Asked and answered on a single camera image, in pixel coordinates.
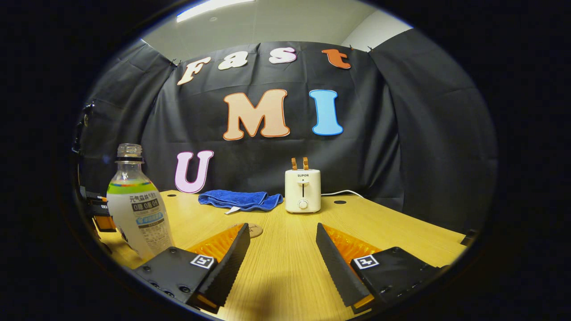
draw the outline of white power cord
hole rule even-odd
[[[350,190],[343,190],[343,191],[338,191],[338,192],[335,192],[335,193],[327,193],[327,194],[322,194],[322,196],[326,196],[326,195],[335,195],[335,194],[340,194],[340,193],[343,193],[343,192],[350,192],[350,193],[353,193],[353,194],[355,194],[355,195],[357,195],[357,196],[360,196],[360,197],[362,197],[362,196],[361,196],[361,195],[359,195],[358,193],[355,193],[355,192],[353,192],[353,191],[350,191]]]

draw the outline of folded towel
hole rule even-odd
[[[212,190],[198,196],[200,204],[211,204],[216,207],[240,207],[242,211],[271,211],[284,199],[281,194],[268,196],[266,192],[242,193],[224,190]]]

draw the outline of table surface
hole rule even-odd
[[[237,223],[255,223],[263,233],[251,239],[236,281],[218,314],[224,320],[347,320],[345,307],[315,243],[317,223],[355,236],[382,250],[399,246],[440,267],[465,250],[464,235],[423,222],[356,195],[324,196],[315,214],[291,214],[284,203],[270,212],[224,214],[227,208],[198,203],[198,194],[160,193],[175,246],[187,249]],[[345,204],[335,204],[344,200]],[[121,265],[145,261],[120,233],[99,233]]]

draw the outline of blue letter i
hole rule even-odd
[[[313,127],[313,132],[317,135],[339,135],[343,132],[343,127],[337,123],[335,113],[335,98],[337,93],[333,90],[312,90],[309,96],[315,100],[317,110],[317,125]]]

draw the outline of ceiling light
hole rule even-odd
[[[235,5],[236,3],[252,2],[252,1],[256,0],[210,0],[180,13],[179,15],[176,16],[176,21],[177,22],[185,21],[186,19],[192,18],[196,15],[211,10],[216,10],[218,8],[226,7],[229,5]]]

